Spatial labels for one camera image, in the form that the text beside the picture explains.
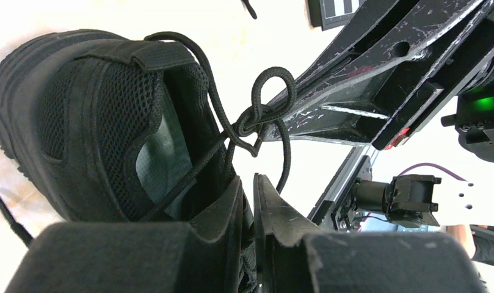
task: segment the tabletop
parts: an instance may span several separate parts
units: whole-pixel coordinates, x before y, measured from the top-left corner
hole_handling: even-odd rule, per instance
[[[250,104],[251,86],[264,69],[287,68],[295,77],[334,39],[340,28],[312,28],[304,0],[250,0],[253,20],[240,0],[127,1],[53,0],[0,1],[0,61],[20,44],[49,32],[101,29],[132,40],[159,31],[187,35],[207,54],[229,120]],[[282,88],[270,80],[263,88],[268,102]],[[340,166],[350,147],[300,141],[292,143],[292,172],[283,198],[307,214]],[[282,170],[282,145],[265,143],[258,158],[237,150],[234,166],[252,198],[255,172],[274,185]],[[36,188],[17,171],[17,163],[0,150],[0,196],[32,235],[61,221]],[[318,167],[326,172],[318,172]],[[0,291],[3,291],[26,249],[0,215]]]

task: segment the shoe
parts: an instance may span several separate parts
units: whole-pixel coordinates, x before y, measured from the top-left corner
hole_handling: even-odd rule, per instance
[[[219,136],[207,91],[180,43],[43,35],[0,64],[0,146],[65,219],[138,221]],[[161,220],[191,219],[222,194],[225,152]]]

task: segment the screw hole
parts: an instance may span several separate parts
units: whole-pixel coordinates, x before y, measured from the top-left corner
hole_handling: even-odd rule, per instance
[[[407,42],[399,42],[394,45],[392,50],[392,56],[394,57],[405,57],[410,50],[410,45]]]

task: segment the purple cable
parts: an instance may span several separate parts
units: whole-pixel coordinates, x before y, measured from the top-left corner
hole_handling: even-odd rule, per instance
[[[416,168],[419,168],[419,167],[432,167],[432,168],[436,168],[437,170],[441,170],[441,171],[445,172],[446,174],[452,176],[456,180],[468,182],[468,180],[462,178],[461,176],[455,174],[454,172],[448,170],[447,168],[444,168],[443,166],[439,166],[439,165],[433,164],[433,163],[419,163],[419,164],[416,164],[414,166],[410,166],[409,168],[406,168],[405,170],[403,170],[403,172],[401,172],[398,176],[404,175],[404,174],[412,171],[413,169],[416,169]]]

